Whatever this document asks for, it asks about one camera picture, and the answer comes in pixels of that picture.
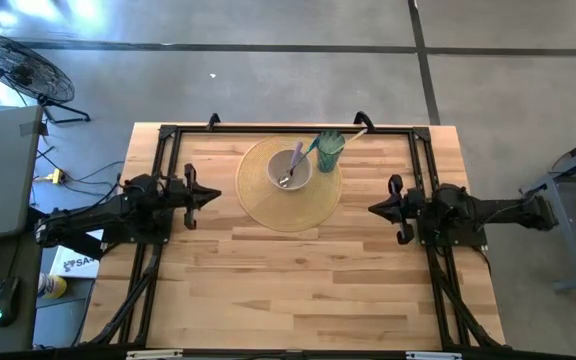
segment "electric fan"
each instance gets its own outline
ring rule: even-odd
[[[0,81],[37,100],[51,123],[90,121],[87,113],[62,105],[75,97],[72,82],[43,56],[0,35]],[[56,106],[83,118],[55,120],[46,106]]]

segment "concrete floor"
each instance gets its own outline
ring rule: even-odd
[[[147,43],[412,46],[404,0],[0,0],[0,33],[21,39]],[[418,0],[434,47],[576,48],[576,0]],[[428,124],[416,55],[41,50],[73,80],[93,122],[51,126],[51,159],[73,176],[121,160],[136,121]],[[456,125],[478,197],[512,197],[576,146],[576,57],[430,56],[442,124]],[[20,106],[0,84],[0,105]],[[120,167],[95,179],[113,181]],[[37,163],[37,174],[51,171]],[[105,192],[105,188],[85,190]],[[35,188],[43,210],[95,197]],[[576,292],[557,230],[487,226],[508,344],[576,355]],[[50,253],[44,268],[49,266]],[[84,298],[87,284],[72,298]],[[83,301],[40,309],[35,342],[68,346]],[[55,331],[49,324],[63,320]]]

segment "gray desk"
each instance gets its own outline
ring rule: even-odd
[[[0,111],[0,280],[7,276],[18,244],[11,276],[21,281],[19,314],[0,328],[0,352],[28,350],[32,343],[42,249],[23,230],[41,115],[37,106]]]

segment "computer mouse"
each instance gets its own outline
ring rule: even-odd
[[[5,278],[0,281],[0,327],[12,324],[18,311],[19,278]]]

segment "butcher block tabletop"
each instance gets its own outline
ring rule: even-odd
[[[135,124],[123,179],[151,173],[161,125]],[[467,187],[455,127],[429,128],[439,181]],[[222,195],[195,212],[194,231],[183,225],[184,210],[175,211],[171,239],[163,250],[147,347],[439,349],[423,248],[397,244],[398,226],[367,210],[388,198],[391,175],[402,176],[404,189],[414,186],[406,136],[367,134],[350,143],[338,163],[339,204],[321,225],[301,232],[267,229],[239,205],[235,190],[239,163],[268,136],[277,135],[183,135],[178,172],[192,163],[198,183],[219,189]],[[424,183],[430,184],[423,147],[418,145]],[[82,341],[97,335],[125,299],[134,253],[135,245],[123,244],[102,258]],[[503,343],[484,259],[470,248],[457,247],[454,253],[465,303],[489,334]],[[146,253],[144,263],[149,257]],[[142,301],[143,296],[135,307],[130,339],[139,325]],[[450,306],[447,312],[456,339]]]

